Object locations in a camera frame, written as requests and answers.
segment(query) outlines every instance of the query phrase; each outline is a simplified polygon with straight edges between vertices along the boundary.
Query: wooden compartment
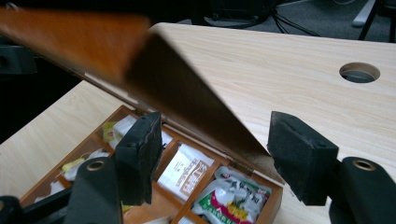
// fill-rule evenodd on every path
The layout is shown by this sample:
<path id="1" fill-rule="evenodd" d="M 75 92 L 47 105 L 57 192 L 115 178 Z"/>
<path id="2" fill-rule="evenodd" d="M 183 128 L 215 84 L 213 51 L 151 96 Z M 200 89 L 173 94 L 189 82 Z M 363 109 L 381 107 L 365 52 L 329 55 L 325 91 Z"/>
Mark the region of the wooden compartment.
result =
<path id="1" fill-rule="evenodd" d="M 64 164 L 74 161 L 81 156 L 86 156 L 98 148 L 108 151 L 110 153 L 109 156 L 111 157 L 114 149 L 103 140 L 103 127 L 107 122 L 119 121 L 128 115 L 138 118 L 139 116 L 143 115 L 143 113 L 137 110 L 132 110 L 124 105 L 117 109 L 108 119 L 106 119 L 99 127 L 97 127 L 83 142 L 81 142 L 72 152 L 70 152 L 69 155 L 67 155 L 57 166 L 55 166 L 46 176 L 43 177 L 43 179 L 41 179 L 21 198 L 22 206 L 33 203 L 36 197 L 48 195 L 50 193 L 51 182 L 60 181 L 66 188 L 72 186 L 73 182 L 65 180 L 62 175 L 61 168 Z M 271 196 L 264 205 L 256 223 L 271 223 L 274 220 L 282 197 L 282 187 L 280 187 L 280 185 L 278 185 L 276 182 L 272 182 L 259 171 L 253 170 L 248 164 L 240 164 L 226 155 L 217 152 L 210 146 L 207 146 L 206 144 L 199 141 L 195 141 L 187 135 L 179 133 L 173 127 L 163 124 L 163 132 L 172 136 L 172 140 L 166 145 L 154 176 L 152 183 L 152 204 L 133 206 L 124 212 L 124 223 L 145 223 L 161 217 L 169 217 L 170 223 L 178 223 L 183 217 L 188 218 L 193 223 L 206 223 L 203 219 L 191 211 L 191 207 L 202 190 L 212 180 L 214 180 L 214 173 L 219 169 L 220 166 L 231 167 L 241 174 L 249 176 L 257 183 L 271 188 Z M 205 174 L 191 192 L 191 195 L 187 201 L 181 200 L 171 191 L 163 188 L 159 183 L 157 183 L 160 176 L 163 174 L 166 167 L 175 157 L 178 149 L 183 144 L 203 152 L 207 157 L 214 160 L 212 165 L 207 168 Z"/>

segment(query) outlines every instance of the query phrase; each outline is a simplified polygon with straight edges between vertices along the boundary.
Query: open lid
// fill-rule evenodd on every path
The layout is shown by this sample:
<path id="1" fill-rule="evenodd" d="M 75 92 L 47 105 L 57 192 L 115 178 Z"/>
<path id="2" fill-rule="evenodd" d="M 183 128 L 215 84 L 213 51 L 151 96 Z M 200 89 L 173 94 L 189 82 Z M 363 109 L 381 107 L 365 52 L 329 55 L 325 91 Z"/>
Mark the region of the open lid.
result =
<path id="1" fill-rule="evenodd" d="M 260 142 L 150 25 L 132 15 L 0 10 L 2 35 L 127 91 L 210 146 L 283 182 Z"/>

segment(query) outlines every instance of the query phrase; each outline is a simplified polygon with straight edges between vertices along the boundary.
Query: round hole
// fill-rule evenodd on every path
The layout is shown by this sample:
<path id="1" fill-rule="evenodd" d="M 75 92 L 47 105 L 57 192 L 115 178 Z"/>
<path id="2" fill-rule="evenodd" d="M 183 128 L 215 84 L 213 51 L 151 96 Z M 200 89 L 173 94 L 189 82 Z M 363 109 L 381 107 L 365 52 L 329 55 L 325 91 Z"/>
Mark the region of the round hole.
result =
<path id="1" fill-rule="evenodd" d="M 365 170 L 365 171 L 373 171 L 375 170 L 375 166 L 372 165 L 370 162 L 368 161 L 360 161 L 360 160 L 356 160 L 353 161 L 353 164 L 358 167 L 359 169 Z"/>
<path id="2" fill-rule="evenodd" d="M 89 171 L 97 171 L 102 169 L 102 167 L 105 165 L 104 161 L 94 161 L 90 164 L 88 164 L 87 169 Z"/>
<path id="3" fill-rule="evenodd" d="M 355 83 L 369 83 L 379 78 L 379 70 L 368 63 L 347 63 L 340 68 L 340 75 L 345 80 Z"/>

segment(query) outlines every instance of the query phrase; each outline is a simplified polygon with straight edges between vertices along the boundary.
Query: food wrapper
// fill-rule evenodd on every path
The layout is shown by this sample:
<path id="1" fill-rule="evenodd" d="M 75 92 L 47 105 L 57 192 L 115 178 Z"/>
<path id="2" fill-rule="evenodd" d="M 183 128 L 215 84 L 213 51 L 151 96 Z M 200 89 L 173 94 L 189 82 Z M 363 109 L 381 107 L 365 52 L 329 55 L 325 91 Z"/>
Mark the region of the food wrapper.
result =
<path id="1" fill-rule="evenodd" d="M 60 181 L 56 181 L 56 182 L 51 182 L 50 183 L 50 193 L 47 196 L 44 197 L 37 197 L 35 199 L 35 203 L 40 202 L 41 200 L 49 197 L 50 195 L 56 194 L 60 191 L 64 190 L 64 186 L 62 185 L 62 183 Z"/>
<path id="2" fill-rule="evenodd" d="M 158 179 L 158 184 L 187 201 L 212 163 L 213 160 L 201 151 L 182 144 Z"/>
<path id="3" fill-rule="evenodd" d="M 118 121 L 117 123 L 114 124 L 113 130 L 114 130 L 114 138 L 120 141 L 125 134 L 128 133 L 128 131 L 134 126 L 136 123 L 137 119 L 134 118 L 132 115 L 128 115 L 122 120 Z"/>
<path id="4" fill-rule="evenodd" d="M 204 215 L 212 224 L 255 223 L 271 189 L 226 166 L 215 177 L 194 202 L 192 212 Z"/>

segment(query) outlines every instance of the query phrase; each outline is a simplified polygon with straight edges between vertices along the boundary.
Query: wooden desk surface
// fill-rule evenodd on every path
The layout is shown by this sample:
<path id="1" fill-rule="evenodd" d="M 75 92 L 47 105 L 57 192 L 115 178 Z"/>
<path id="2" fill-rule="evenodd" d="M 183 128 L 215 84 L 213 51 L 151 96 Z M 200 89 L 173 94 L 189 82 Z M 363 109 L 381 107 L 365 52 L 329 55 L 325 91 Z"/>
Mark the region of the wooden desk surface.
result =
<path id="1" fill-rule="evenodd" d="M 161 23 L 162 32 L 266 145 L 271 111 L 299 117 L 396 180 L 396 45 Z M 370 63 L 372 83 L 339 75 Z M 0 146 L 0 195 L 22 196 L 122 102 L 81 82 Z M 275 223 L 330 223 L 329 203 L 306 207 L 285 186 Z"/>

